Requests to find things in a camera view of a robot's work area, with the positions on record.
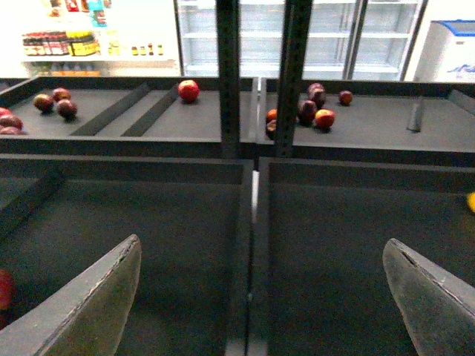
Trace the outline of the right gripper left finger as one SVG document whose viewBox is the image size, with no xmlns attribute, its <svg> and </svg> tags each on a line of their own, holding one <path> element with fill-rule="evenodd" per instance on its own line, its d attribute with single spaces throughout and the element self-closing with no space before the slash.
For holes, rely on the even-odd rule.
<svg viewBox="0 0 475 356">
<path fill-rule="evenodd" d="M 132 234 L 1 331 L 2 355 L 115 355 L 140 278 Z"/>
</svg>

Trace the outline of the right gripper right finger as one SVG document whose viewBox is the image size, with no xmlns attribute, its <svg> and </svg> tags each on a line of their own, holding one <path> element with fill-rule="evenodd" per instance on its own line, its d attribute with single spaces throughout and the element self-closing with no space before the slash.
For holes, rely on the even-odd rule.
<svg viewBox="0 0 475 356">
<path fill-rule="evenodd" d="M 474 287 L 396 239 L 382 262 L 418 355 L 474 354 Z"/>
</svg>

